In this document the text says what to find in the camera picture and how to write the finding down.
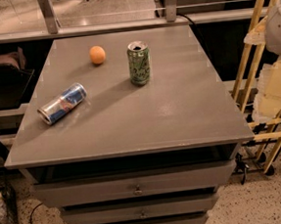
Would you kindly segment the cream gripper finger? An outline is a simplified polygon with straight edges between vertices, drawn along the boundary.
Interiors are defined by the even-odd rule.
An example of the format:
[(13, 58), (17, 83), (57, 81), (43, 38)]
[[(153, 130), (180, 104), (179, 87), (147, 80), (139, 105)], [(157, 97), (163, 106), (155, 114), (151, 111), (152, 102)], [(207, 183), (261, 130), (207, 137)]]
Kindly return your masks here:
[(257, 86), (252, 119), (265, 123), (281, 111), (281, 56), (272, 65), (263, 65)]
[(244, 37), (244, 42), (249, 45), (261, 45), (265, 43), (266, 27), (264, 23), (255, 26), (249, 33)]

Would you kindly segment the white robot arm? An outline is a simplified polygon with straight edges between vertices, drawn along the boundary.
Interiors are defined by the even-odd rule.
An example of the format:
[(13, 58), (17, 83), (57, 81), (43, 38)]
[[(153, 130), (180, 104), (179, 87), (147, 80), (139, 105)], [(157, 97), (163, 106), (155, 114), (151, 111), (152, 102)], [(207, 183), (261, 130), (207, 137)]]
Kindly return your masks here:
[(265, 123), (281, 111), (281, 0), (244, 38), (246, 44), (264, 45), (278, 55), (272, 65), (264, 64), (259, 72), (258, 92), (254, 99), (252, 119)]

